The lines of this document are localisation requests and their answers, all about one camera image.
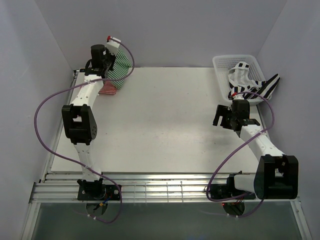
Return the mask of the green white striped tank top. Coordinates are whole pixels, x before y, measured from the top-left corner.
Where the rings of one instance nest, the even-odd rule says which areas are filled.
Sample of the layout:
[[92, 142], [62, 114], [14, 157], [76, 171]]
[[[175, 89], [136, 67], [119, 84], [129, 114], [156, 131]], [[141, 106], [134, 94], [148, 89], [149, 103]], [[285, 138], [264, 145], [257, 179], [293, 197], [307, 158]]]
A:
[[132, 64], [129, 61], [128, 57], [125, 55], [122, 49], [118, 50], [115, 62], [113, 64], [112, 70], [108, 72], [108, 79], [120, 79], [117, 81], [111, 81], [110, 83], [120, 90], [125, 83], [125, 76], [128, 75], [129, 71], [132, 69]]

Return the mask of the red white striped tank top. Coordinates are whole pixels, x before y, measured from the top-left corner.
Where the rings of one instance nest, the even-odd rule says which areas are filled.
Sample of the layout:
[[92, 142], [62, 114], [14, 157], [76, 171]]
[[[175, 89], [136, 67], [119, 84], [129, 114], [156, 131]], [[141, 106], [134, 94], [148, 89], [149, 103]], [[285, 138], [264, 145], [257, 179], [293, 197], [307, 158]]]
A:
[[99, 95], [115, 95], [117, 93], [117, 88], [110, 82], [104, 81], [103, 87], [98, 92]]

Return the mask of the black white striped tank top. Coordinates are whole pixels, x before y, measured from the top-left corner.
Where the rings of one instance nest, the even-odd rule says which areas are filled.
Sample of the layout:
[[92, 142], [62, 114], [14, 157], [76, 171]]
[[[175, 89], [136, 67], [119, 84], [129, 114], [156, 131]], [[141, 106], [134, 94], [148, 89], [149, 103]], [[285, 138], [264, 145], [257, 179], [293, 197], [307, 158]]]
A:
[[241, 96], [245, 100], [257, 99], [258, 96], [252, 94], [257, 93], [269, 100], [281, 80], [279, 74], [275, 74], [272, 78], [266, 81], [258, 81], [249, 78], [250, 65], [244, 61], [240, 61], [233, 68], [228, 71], [228, 83], [230, 91], [228, 93], [228, 99], [232, 99], [234, 93], [243, 93]]

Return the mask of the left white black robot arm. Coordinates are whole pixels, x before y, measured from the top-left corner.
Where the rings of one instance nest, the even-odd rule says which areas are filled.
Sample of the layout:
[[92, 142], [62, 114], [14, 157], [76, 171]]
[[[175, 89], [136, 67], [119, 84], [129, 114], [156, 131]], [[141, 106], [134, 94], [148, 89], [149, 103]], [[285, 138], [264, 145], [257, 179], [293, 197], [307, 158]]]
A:
[[91, 159], [91, 143], [96, 138], [98, 127], [93, 115], [93, 105], [104, 86], [108, 71], [113, 68], [120, 45], [108, 42], [90, 47], [91, 59], [84, 68], [84, 85], [80, 87], [75, 99], [62, 107], [64, 132], [75, 147], [82, 164], [82, 179], [77, 182], [86, 194], [95, 200], [106, 195], [103, 179], [91, 170], [101, 174]]

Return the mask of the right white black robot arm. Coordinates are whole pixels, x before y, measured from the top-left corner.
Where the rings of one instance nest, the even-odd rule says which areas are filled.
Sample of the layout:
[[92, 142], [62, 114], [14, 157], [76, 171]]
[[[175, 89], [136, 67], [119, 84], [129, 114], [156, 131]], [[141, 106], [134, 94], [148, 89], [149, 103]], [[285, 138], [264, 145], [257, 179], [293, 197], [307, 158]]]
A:
[[298, 196], [298, 159], [284, 154], [270, 141], [260, 123], [250, 117], [247, 100], [233, 100], [231, 106], [218, 105], [212, 124], [234, 131], [250, 148], [258, 165], [255, 174], [240, 171], [230, 174], [225, 184], [211, 183], [209, 199], [293, 200]]

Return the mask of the white plastic basket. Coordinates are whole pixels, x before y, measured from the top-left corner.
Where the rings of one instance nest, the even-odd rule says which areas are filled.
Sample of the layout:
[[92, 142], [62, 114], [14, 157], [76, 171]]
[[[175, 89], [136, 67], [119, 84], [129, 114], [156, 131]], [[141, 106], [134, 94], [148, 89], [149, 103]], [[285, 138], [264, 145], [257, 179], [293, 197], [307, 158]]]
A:
[[252, 55], [220, 55], [213, 57], [212, 63], [224, 105], [231, 105], [230, 97], [235, 87], [245, 91], [257, 90], [266, 82], [256, 58]]

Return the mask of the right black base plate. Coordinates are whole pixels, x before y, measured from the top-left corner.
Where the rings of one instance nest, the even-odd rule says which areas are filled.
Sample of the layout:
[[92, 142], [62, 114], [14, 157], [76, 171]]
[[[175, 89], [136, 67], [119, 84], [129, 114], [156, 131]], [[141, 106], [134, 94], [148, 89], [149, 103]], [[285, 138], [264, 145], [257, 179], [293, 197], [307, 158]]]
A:
[[215, 200], [229, 199], [240, 195], [243, 195], [240, 198], [243, 198], [244, 200], [254, 200], [256, 198], [254, 193], [228, 187], [226, 183], [211, 184], [209, 195]]

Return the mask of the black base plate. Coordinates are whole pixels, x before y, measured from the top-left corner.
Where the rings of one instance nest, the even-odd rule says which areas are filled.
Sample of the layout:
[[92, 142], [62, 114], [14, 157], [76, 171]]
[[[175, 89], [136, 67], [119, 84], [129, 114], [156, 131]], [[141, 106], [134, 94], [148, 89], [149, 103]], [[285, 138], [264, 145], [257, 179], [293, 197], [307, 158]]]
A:
[[115, 185], [102, 184], [101, 187], [82, 187], [78, 189], [77, 200], [78, 201], [104, 201], [109, 199], [110, 201], [120, 200], [120, 191]]
[[229, 199], [240, 195], [243, 195], [240, 198], [243, 198], [244, 200], [254, 200], [256, 198], [254, 193], [228, 187], [226, 183], [211, 184], [209, 195], [215, 200]]

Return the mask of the aluminium frame rail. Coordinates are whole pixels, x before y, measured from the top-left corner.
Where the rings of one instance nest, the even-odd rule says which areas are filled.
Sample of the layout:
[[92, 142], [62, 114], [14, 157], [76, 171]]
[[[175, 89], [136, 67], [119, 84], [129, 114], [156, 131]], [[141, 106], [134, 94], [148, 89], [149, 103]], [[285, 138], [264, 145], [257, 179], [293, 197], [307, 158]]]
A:
[[[35, 183], [30, 203], [76, 203], [78, 172], [48, 173]], [[205, 173], [111, 173], [107, 177], [121, 185], [124, 203], [201, 203], [211, 178]]]

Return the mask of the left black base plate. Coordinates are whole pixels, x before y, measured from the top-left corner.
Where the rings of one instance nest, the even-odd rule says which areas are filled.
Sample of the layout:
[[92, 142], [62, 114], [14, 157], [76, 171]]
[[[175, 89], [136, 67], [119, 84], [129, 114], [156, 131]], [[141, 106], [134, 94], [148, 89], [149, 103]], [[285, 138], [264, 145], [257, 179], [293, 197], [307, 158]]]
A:
[[110, 201], [120, 200], [120, 191], [115, 185], [102, 184], [101, 187], [82, 187], [78, 189], [77, 200], [78, 201], [104, 201], [109, 199]]

